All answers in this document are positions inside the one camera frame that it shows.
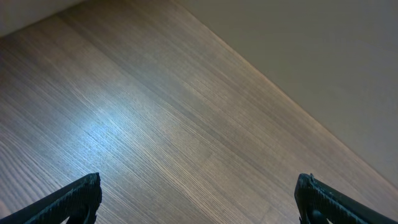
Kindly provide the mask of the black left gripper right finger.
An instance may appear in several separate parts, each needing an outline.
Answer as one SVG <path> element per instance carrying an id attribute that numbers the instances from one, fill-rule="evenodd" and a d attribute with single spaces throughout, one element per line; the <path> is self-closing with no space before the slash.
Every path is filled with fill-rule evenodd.
<path id="1" fill-rule="evenodd" d="M 320 182 L 300 174 L 294 191 L 301 224 L 397 224 L 396 221 Z"/>

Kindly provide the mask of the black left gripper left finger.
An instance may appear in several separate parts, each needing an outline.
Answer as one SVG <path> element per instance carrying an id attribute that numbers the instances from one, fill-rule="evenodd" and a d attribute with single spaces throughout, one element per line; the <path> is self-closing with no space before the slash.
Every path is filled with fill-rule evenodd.
<path id="1" fill-rule="evenodd" d="M 1 219 L 2 224 L 94 224 L 102 201 L 99 173 L 88 174 Z"/>

